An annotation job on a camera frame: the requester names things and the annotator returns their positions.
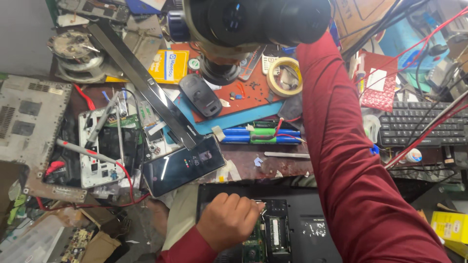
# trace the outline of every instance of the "maroon long-sleeve shirt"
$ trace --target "maroon long-sleeve shirt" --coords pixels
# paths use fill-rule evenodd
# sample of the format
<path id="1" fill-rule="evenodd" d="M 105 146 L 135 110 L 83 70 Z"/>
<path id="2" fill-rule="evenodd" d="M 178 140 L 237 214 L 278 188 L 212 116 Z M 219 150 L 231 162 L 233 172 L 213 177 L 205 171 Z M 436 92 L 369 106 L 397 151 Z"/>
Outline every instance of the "maroon long-sleeve shirt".
<path id="1" fill-rule="evenodd" d="M 450 262 L 439 238 L 400 196 L 369 148 L 356 87 L 332 37 L 300 44 L 310 160 L 331 237 L 343 262 Z M 157 262 L 210 263 L 216 253 L 192 228 Z"/>

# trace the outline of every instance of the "keyboard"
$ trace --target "keyboard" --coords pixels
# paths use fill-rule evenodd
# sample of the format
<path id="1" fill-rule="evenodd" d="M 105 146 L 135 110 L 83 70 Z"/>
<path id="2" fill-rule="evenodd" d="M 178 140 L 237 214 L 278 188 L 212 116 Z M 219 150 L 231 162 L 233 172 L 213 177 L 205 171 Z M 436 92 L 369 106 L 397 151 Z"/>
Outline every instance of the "keyboard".
<path id="1" fill-rule="evenodd" d="M 433 105 L 432 102 L 393 102 L 393 112 L 385 112 L 379 118 L 381 128 L 377 144 L 381 147 L 404 147 L 408 143 L 411 133 L 422 120 L 423 122 L 417 127 L 413 139 L 411 139 L 414 141 L 450 103 L 440 102 L 429 112 L 427 117 L 424 117 Z M 468 133 L 465 131 L 465 125 L 468 125 L 468 109 L 460 111 L 437 126 L 418 147 L 436 148 L 466 145 L 468 144 Z"/>

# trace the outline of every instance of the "masking tape roll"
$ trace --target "masking tape roll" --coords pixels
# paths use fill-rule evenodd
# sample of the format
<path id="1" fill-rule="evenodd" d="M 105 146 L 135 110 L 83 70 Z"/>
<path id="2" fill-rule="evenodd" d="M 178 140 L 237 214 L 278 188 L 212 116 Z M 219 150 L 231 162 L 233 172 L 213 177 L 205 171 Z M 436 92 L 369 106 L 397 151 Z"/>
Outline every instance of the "masking tape roll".
<path id="1" fill-rule="evenodd" d="M 291 69 L 293 69 L 296 72 L 297 76 L 299 77 L 299 85 L 296 89 L 285 90 L 285 89 L 282 89 L 276 83 L 273 74 L 275 72 L 275 68 L 277 68 L 278 66 L 289 66 Z M 266 76 L 266 82 L 268 83 L 268 86 L 270 87 L 270 89 L 278 96 L 291 97 L 291 96 L 298 94 L 299 92 L 302 91 L 302 76 L 299 70 L 299 62 L 293 58 L 278 58 L 277 60 L 275 60 L 275 62 L 273 62 L 273 64 L 271 64 L 270 69 L 268 70 L 268 74 Z"/>

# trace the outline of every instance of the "person's arm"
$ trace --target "person's arm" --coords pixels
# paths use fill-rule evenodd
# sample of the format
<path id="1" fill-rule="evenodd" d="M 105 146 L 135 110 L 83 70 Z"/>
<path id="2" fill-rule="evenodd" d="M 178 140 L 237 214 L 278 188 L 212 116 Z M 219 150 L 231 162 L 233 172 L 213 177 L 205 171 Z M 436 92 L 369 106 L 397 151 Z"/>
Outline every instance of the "person's arm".
<path id="1" fill-rule="evenodd" d="M 218 256 L 194 226 L 169 250 L 162 251 L 156 263 L 206 263 Z"/>
<path id="2" fill-rule="evenodd" d="M 331 237 L 344 262 L 450 262 L 439 238 L 372 155 L 356 87 L 329 33 L 300 44 L 310 159 Z"/>
<path id="3" fill-rule="evenodd" d="M 246 241 L 252 234 L 264 203 L 221 193 L 209 203 L 192 227 L 156 263 L 210 263 L 219 252 Z"/>

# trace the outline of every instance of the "black mouse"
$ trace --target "black mouse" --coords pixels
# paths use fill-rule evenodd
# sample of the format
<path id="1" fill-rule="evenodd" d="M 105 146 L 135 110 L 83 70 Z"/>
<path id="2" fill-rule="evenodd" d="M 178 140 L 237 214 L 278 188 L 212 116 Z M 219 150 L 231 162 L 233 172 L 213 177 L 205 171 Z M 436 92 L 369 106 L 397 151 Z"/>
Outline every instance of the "black mouse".
<path id="1" fill-rule="evenodd" d="M 179 88 L 195 109 L 207 118 L 217 116 L 223 109 L 219 98 L 197 74 L 189 74 L 181 79 Z"/>

